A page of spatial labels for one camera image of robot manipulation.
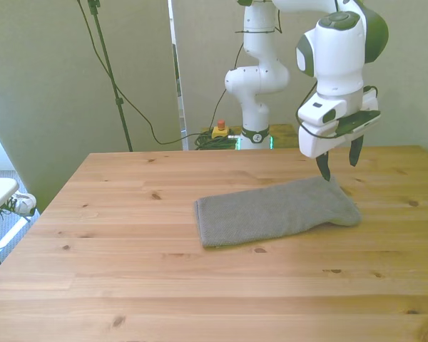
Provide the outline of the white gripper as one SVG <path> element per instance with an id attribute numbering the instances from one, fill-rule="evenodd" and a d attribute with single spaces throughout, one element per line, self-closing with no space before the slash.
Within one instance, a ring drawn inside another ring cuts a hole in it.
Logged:
<path id="1" fill-rule="evenodd" d="M 297 111 L 299 146 L 303 155 L 316 158 L 320 174 L 331 180 L 329 152 L 351 142 L 349 161 L 356 166 L 364 134 L 379 122 L 377 89 L 362 88 L 341 96 L 315 93 Z"/>

